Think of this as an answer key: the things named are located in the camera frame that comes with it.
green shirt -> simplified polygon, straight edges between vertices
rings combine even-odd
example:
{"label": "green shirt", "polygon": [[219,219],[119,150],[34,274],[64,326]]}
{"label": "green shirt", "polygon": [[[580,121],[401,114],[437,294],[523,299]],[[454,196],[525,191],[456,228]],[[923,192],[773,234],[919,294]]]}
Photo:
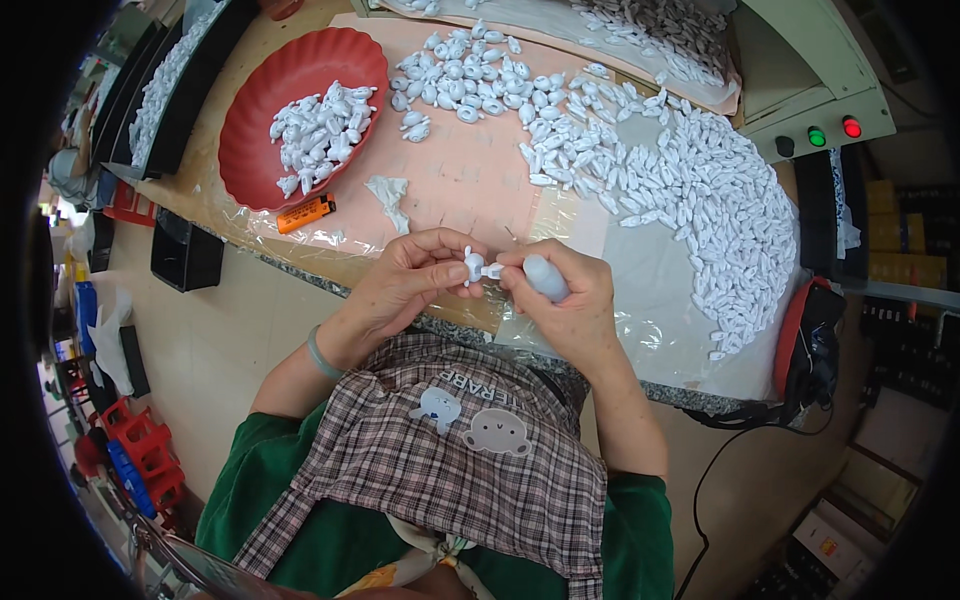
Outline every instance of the green shirt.
{"label": "green shirt", "polygon": [[[197,545],[227,561],[236,556],[306,459],[325,406],[303,421],[253,413],[240,423],[197,526]],[[671,598],[673,539],[665,489],[659,477],[611,478],[602,544],[606,597]],[[409,549],[382,513],[325,499],[268,581],[333,597]],[[458,557],[497,600],[566,598],[566,581],[541,564],[479,546]]]}

cardboard box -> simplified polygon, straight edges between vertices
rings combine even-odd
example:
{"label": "cardboard box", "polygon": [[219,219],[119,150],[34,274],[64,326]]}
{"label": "cardboard box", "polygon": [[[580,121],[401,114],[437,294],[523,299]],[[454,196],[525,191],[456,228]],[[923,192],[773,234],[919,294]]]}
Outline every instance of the cardboard box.
{"label": "cardboard box", "polygon": [[[910,280],[911,268],[917,270],[916,283]],[[947,285],[945,256],[870,252],[869,270],[869,277],[874,281],[919,285],[934,289],[946,289]]]}
{"label": "cardboard box", "polygon": [[871,252],[926,254],[922,214],[872,214],[868,230]]}
{"label": "cardboard box", "polygon": [[872,215],[898,213],[900,203],[890,180],[867,181],[867,213]]}

blue plastic crate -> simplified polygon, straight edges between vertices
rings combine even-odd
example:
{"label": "blue plastic crate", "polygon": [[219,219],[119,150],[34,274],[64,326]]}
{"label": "blue plastic crate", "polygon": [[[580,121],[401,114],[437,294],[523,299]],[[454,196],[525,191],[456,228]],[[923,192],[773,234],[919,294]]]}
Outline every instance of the blue plastic crate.
{"label": "blue plastic crate", "polygon": [[119,440],[113,440],[107,443],[107,452],[110,455],[110,460],[113,461],[113,466],[117,469],[120,481],[123,482],[124,489],[133,498],[136,507],[147,518],[156,518],[156,508],[154,508],[154,503],[147,493],[147,486],[143,484],[143,477],[140,477],[140,471],[130,460],[127,450],[124,449]]}
{"label": "blue plastic crate", "polygon": [[80,352],[92,355],[97,351],[90,334],[86,331],[87,325],[97,324],[97,291],[90,281],[78,281],[73,284],[74,303],[77,310],[77,332],[80,335]]}

red plastic bowl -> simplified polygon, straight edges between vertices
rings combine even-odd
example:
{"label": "red plastic bowl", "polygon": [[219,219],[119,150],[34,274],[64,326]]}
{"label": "red plastic bowl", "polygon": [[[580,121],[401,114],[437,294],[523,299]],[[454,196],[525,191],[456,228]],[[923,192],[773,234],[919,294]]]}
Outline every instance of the red plastic bowl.
{"label": "red plastic bowl", "polygon": [[[376,107],[370,126],[342,169],[306,196],[298,188],[284,200],[276,180],[291,174],[280,165],[280,141],[270,143],[268,131],[274,115],[291,100],[325,94],[333,80],[346,87],[377,87],[367,100]],[[218,154],[227,193],[241,206],[257,211],[278,211],[318,196],[363,150],[384,107],[388,86],[383,48],[367,34],[329,27],[290,41],[253,70],[227,111]]]}

red button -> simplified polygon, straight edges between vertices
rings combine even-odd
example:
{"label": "red button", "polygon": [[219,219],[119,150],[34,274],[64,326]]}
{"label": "red button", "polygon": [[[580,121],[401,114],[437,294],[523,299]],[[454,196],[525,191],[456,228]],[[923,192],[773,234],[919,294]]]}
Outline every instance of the red button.
{"label": "red button", "polygon": [[843,118],[843,132],[849,137],[859,137],[863,133],[860,123],[851,116]]}

